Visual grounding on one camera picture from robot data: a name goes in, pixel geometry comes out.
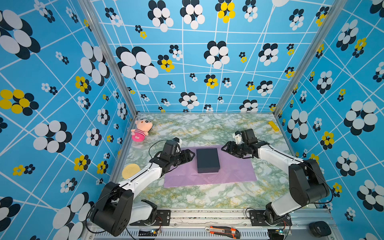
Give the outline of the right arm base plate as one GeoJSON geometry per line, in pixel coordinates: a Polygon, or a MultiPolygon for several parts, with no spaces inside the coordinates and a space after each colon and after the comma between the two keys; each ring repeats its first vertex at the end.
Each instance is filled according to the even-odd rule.
{"type": "Polygon", "coordinates": [[[291,227],[292,219],[288,214],[276,216],[269,210],[249,210],[247,217],[253,227],[291,227]]]}

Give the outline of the purple wrapping paper sheet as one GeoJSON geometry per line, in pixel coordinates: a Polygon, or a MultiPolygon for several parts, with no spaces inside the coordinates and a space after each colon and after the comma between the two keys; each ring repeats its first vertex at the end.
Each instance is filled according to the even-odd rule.
{"type": "Polygon", "coordinates": [[[214,185],[227,183],[255,182],[257,177],[250,159],[238,159],[221,150],[221,146],[190,147],[193,153],[202,149],[216,149],[219,167],[215,170],[210,167],[209,171],[199,172],[199,158],[197,154],[194,159],[177,167],[176,170],[165,175],[164,187],[177,188],[199,185],[214,185]]]}

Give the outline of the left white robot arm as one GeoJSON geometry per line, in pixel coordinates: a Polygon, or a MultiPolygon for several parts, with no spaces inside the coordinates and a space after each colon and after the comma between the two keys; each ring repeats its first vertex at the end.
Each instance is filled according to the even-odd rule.
{"type": "Polygon", "coordinates": [[[152,182],[191,162],[196,155],[189,149],[182,150],[179,138],[164,140],[164,143],[163,150],[151,156],[144,169],[122,182],[105,185],[86,216],[87,220],[103,229],[102,233],[117,237],[132,223],[149,225],[157,220],[158,206],[148,200],[135,204],[135,197],[152,182]]]}

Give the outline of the dark blue gift box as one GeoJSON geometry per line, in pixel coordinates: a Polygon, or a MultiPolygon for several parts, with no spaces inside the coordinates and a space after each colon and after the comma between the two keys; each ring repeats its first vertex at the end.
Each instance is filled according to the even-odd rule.
{"type": "Polygon", "coordinates": [[[197,169],[199,174],[218,173],[220,168],[217,148],[197,149],[197,169]]]}

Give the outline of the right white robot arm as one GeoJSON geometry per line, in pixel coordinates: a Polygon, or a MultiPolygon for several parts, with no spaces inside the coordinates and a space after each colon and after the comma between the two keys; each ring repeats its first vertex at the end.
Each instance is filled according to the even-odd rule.
{"type": "Polygon", "coordinates": [[[223,152],[239,159],[267,161],[288,175],[289,192],[266,205],[265,218],[270,225],[330,195],[331,188],[316,160],[303,160],[281,152],[268,142],[258,140],[252,129],[237,131],[233,138],[221,148],[223,152]]]}

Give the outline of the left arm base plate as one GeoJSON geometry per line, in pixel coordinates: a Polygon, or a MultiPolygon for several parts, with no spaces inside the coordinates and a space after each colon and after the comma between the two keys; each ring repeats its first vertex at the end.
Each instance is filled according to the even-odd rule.
{"type": "Polygon", "coordinates": [[[148,200],[142,200],[133,204],[131,211],[130,226],[169,226],[171,210],[158,209],[158,206],[148,200]]]}

